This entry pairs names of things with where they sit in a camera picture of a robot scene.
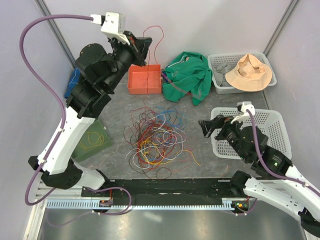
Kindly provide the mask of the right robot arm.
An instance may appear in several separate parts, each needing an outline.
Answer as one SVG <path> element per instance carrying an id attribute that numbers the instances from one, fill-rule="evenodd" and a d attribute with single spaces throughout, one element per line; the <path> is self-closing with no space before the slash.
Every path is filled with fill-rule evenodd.
<path id="1" fill-rule="evenodd" d="M 217 141 L 227 141 L 242 161 L 260 177 L 280 185 L 285 193 L 262 183 L 243 171 L 237 171 L 229 184 L 235 197 L 243 194 L 272 205 L 296 219 L 302 228 L 320 236 L 320 190 L 305 178 L 292 161 L 267 144 L 250 111 L 241 116 L 217 115 L 199 120 L 203 136 L 208 138 L 219 129 Z"/>

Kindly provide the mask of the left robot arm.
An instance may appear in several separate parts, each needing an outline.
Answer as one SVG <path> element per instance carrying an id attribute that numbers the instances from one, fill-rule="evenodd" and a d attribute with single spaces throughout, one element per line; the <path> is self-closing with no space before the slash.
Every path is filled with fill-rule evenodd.
<path id="1" fill-rule="evenodd" d="M 126 42 L 108 38 L 112 52 L 107 53 L 98 43 L 86 45 L 75 61 L 80 71 L 78 84 L 73 87 L 63 109 L 66 113 L 57 128 L 59 139 L 51 139 L 52 150 L 45 150 L 38 156 L 31 156 L 29 165 L 39 170 L 43 183 L 54 189 L 67 190 L 73 186 L 90 188 L 99 197 L 110 191 L 109 179 L 101 170 L 80 166 L 72 159 L 72 153 L 84 133 L 99 117 L 111 101 L 111 95 L 128 72 L 131 65 L 145 66 L 151 37 L 136 37 L 130 31 L 124 32 Z"/>

